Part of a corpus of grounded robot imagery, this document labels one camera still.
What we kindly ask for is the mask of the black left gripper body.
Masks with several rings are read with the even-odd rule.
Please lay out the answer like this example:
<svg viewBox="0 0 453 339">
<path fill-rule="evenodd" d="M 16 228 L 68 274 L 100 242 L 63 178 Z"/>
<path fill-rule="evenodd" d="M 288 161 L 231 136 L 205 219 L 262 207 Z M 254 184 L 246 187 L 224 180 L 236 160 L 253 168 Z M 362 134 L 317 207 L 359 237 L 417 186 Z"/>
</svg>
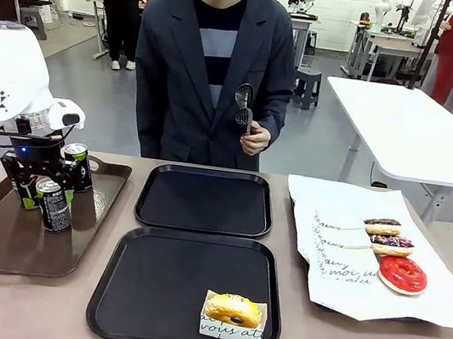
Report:
<svg viewBox="0 0 453 339">
<path fill-rule="evenodd" d="M 29 174 L 46 175 L 47 161 L 62 158 L 60 149 L 65 143 L 64 139 L 11 137 L 11 149 L 16 153 L 21 164 Z"/>
</svg>

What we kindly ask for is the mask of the person's left hand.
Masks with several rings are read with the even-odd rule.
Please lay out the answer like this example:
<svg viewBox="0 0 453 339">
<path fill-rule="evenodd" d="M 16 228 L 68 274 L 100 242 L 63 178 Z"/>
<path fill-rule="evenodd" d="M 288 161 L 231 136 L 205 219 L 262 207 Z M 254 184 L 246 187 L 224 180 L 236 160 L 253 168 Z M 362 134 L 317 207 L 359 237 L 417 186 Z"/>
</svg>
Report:
<svg viewBox="0 0 453 339">
<path fill-rule="evenodd" d="M 271 142 L 269 130 L 259 125 L 256 121 L 251 122 L 249 133 L 240 137 L 241 148 L 248 156 L 255 156 L 263 152 Z"/>
</svg>

